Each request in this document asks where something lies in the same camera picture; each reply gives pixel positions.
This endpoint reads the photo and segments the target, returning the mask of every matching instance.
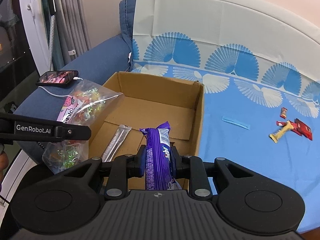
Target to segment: purple snack package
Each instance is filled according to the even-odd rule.
[[[140,129],[147,138],[146,190],[181,189],[170,167],[170,125]]]

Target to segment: open cardboard box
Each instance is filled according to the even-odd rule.
[[[197,155],[204,111],[204,87],[199,82],[165,78],[148,74],[114,73],[103,85],[124,93],[123,101],[107,117],[101,114],[91,127],[89,158],[100,157],[119,125],[131,126],[116,156],[136,154],[146,139],[139,128],[157,127],[169,122],[170,142],[180,155]],[[185,179],[178,182],[183,188]],[[128,189],[145,189],[145,178],[131,178]]]

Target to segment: plastic bag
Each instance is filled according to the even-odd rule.
[[[91,127],[97,118],[111,113],[123,93],[114,92],[89,80],[82,80],[66,98],[57,121]],[[57,174],[88,159],[88,141],[65,140],[48,143],[42,160]]]

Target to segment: curtain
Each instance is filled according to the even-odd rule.
[[[82,0],[55,0],[56,22],[62,55],[67,64],[90,48],[88,32],[83,17]]]

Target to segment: cable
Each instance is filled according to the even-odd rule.
[[[4,202],[7,202],[9,205],[10,205],[10,202],[9,201],[7,201],[4,197],[2,197],[1,195],[0,195],[0,198],[4,201]]]
[[[48,94],[50,94],[50,95],[52,95],[52,96],[54,96],[54,97],[57,97],[57,98],[65,98],[65,97],[68,96],[68,95],[62,96],[62,95],[53,94],[53,93],[51,93],[50,91],[48,91],[47,89],[45,89],[44,87],[41,87],[41,86],[39,86],[39,88],[42,88],[42,89],[43,89],[44,91],[46,91]]]
[[[53,38],[54,38],[54,23],[55,23],[56,16],[52,15],[50,19],[50,34],[49,34],[49,52],[50,52],[50,57],[49,57],[49,66],[48,70],[52,71],[53,70],[53,65],[52,65],[52,54],[53,54]]]

